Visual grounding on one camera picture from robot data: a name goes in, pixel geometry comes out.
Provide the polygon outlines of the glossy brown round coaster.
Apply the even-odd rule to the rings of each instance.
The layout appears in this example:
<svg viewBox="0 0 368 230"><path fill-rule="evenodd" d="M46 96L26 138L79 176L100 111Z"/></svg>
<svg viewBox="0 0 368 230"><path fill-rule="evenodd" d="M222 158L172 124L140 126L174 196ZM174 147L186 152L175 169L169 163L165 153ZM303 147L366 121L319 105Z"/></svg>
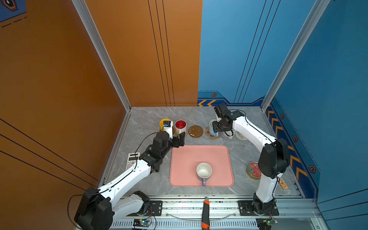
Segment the glossy brown round coaster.
<svg viewBox="0 0 368 230"><path fill-rule="evenodd" d="M199 125L193 125L189 128L188 133L193 138L200 138L204 131L203 128Z"/></svg>

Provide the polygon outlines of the yellow mug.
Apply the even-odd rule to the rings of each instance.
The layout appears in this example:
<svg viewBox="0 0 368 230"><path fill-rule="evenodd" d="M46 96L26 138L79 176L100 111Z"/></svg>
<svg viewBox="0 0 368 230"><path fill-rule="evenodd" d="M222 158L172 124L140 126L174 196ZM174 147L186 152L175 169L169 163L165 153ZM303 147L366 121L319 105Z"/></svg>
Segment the yellow mug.
<svg viewBox="0 0 368 230"><path fill-rule="evenodd" d="M166 128L171 127L171 120L168 118L162 119L160 121L160 131L165 131Z"/></svg>

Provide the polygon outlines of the cork paw print coaster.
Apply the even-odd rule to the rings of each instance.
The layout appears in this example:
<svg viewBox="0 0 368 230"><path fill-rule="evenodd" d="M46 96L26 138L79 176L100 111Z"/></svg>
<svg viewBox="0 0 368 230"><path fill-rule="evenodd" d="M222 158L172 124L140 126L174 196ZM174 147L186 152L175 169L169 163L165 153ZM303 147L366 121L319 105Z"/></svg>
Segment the cork paw print coaster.
<svg viewBox="0 0 368 230"><path fill-rule="evenodd" d="M206 127L205 134L206 134L206 136L208 136L211 140L216 140L216 139L221 138L221 134L220 134L220 133L217 133L217 136L212 136L212 135L210 134L210 131L209 131L209 127L208 127L208 126Z"/></svg>

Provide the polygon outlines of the white mug purple handle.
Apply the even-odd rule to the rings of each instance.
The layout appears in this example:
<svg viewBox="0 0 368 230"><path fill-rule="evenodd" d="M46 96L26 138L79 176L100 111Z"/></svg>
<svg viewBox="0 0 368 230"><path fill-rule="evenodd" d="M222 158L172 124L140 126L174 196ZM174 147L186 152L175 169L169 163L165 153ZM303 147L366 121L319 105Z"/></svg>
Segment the white mug purple handle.
<svg viewBox="0 0 368 230"><path fill-rule="evenodd" d="M200 179L202 186L207 186L207 180L212 175L212 167L207 163L200 163L196 168L196 174Z"/></svg>

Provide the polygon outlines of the red interior mug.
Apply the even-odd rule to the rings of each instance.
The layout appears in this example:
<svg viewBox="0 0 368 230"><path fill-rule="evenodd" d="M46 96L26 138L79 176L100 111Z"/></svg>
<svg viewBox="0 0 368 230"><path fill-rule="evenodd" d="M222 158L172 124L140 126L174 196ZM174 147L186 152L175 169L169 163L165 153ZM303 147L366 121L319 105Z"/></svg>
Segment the red interior mug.
<svg viewBox="0 0 368 230"><path fill-rule="evenodd" d="M184 120L177 120L174 124L174 133L179 136L187 132L187 123Z"/></svg>

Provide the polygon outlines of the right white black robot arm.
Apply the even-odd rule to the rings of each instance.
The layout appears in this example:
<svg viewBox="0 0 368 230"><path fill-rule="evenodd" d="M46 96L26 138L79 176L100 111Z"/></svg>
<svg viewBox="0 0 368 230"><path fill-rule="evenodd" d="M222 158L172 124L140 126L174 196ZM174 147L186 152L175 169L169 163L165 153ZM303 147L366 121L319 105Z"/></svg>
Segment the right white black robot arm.
<svg viewBox="0 0 368 230"><path fill-rule="evenodd" d="M217 120L212 122L214 132L237 131L261 152L258 160L261 178L253 197L252 207L257 215L271 214L276 207L276 187L290 165L287 141L262 131L242 110L230 110L225 104L214 107L214 110L217 116Z"/></svg>

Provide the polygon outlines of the woven rattan round coaster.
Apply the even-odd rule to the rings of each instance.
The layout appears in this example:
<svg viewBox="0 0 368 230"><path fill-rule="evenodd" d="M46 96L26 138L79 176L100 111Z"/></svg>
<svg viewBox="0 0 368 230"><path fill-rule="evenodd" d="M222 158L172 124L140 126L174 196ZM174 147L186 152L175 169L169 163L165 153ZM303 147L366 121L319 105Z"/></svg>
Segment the woven rattan round coaster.
<svg viewBox="0 0 368 230"><path fill-rule="evenodd" d="M174 133L173 133L174 135L176 135L177 137L179 137L180 136L180 134L178 134L178 133L176 133L176 131L174 131Z"/></svg>

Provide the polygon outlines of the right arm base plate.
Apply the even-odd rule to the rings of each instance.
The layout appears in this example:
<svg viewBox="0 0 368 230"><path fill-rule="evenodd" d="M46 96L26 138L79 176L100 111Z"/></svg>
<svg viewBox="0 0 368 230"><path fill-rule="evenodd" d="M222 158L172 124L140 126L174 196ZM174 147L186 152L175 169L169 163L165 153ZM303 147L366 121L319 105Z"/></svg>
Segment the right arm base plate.
<svg viewBox="0 0 368 230"><path fill-rule="evenodd" d="M279 216L275 199L268 203L262 203L258 200L240 200L238 201L238 208L241 216Z"/></svg>

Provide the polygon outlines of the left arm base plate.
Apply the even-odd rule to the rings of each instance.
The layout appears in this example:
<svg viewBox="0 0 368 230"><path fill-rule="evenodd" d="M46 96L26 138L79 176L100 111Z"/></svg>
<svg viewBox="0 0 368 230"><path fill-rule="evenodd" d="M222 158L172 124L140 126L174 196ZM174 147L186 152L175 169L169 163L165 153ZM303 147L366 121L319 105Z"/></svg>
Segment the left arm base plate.
<svg viewBox="0 0 368 230"><path fill-rule="evenodd" d="M137 217L137 216L147 217L151 214L151 211L153 212L153 215L157 217L157 216L162 215L162 210L163 210L163 201L153 200L153 201L150 201L148 209L145 212L132 213L132 214L129 214L129 217Z"/></svg>

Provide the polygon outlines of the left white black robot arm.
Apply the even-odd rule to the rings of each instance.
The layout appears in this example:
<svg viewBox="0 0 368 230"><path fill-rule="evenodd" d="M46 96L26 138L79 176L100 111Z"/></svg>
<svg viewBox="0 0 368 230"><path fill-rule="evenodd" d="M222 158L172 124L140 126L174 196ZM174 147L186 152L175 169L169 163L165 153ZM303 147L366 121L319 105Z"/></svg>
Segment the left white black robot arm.
<svg viewBox="0 0 368 230"><path fill-rule="evenodd" d="M81 201L71 221L80 230L108 230L113 222L131 214L149 213L150 198L141 191L123 196L139 181L160 170L172 148L185 144L186 134L170 137L166 131L155 133L153 143L136 159L133 166L110 183L97 189L90 187L80 195Z"/></svg>

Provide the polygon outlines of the white mug blue handle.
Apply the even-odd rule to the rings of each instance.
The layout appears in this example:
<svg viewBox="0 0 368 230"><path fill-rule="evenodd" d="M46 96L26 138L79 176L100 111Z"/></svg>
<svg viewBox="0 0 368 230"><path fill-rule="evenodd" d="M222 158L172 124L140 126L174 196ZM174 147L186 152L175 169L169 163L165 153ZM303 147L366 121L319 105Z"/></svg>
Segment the white mug blue handle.
<svg viewBox="0 0 368 230"><path fill-rule="evenodd" d="M209 122L209 134L211 137L218 137L219 133L214 131L213 122L216 121L216 119L213 119Z"/></svg>

